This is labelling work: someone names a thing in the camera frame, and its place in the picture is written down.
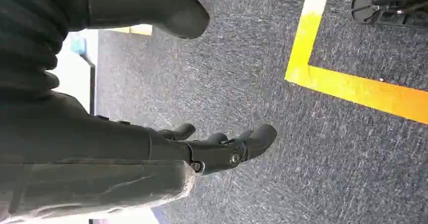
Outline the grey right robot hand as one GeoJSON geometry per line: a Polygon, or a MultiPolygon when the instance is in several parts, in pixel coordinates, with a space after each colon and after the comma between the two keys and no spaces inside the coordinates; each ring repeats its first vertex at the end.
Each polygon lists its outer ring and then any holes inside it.
{"type": "Polygon", "coordinates": [[[112,121],[55,91],[69,32],[151,24],[195,39],[209,19],[198,0],[1,0],[1,223],[159,206],[187,196],[197,175],[264,154],[277,136],[268,124],[190,140],[192,124],[112,121]]]}

